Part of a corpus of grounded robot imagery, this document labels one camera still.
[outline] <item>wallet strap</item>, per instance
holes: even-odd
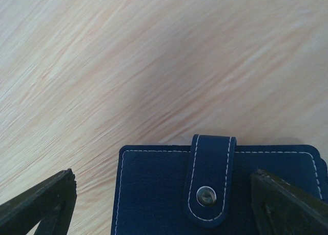
[[[235,145],[233,137],[193,137],[183,206],[188,218],[199,226],[212,228],[226,218]]]

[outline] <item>wood grain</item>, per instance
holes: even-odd
[[[0,203],[72,168],[110,234],[118,150],[194,133],[328,160],[328,0],[0,0]]]

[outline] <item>snap button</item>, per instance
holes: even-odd
[[[212,207],[216,202],[216,193],[209,186],[202,186],[197,191],[197,201],[201,206]]]

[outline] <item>silver button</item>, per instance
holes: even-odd
[[[202,186],[197,191],[197,201],[201,206],[212,207],[216,203],[216,193],[209,186]]]

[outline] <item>wallet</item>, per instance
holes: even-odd
[[[195,135],[191,146],[120,150],[111,234],[259,234],[250,178],[258,169],[328,202],[327,166],[313,146]]]

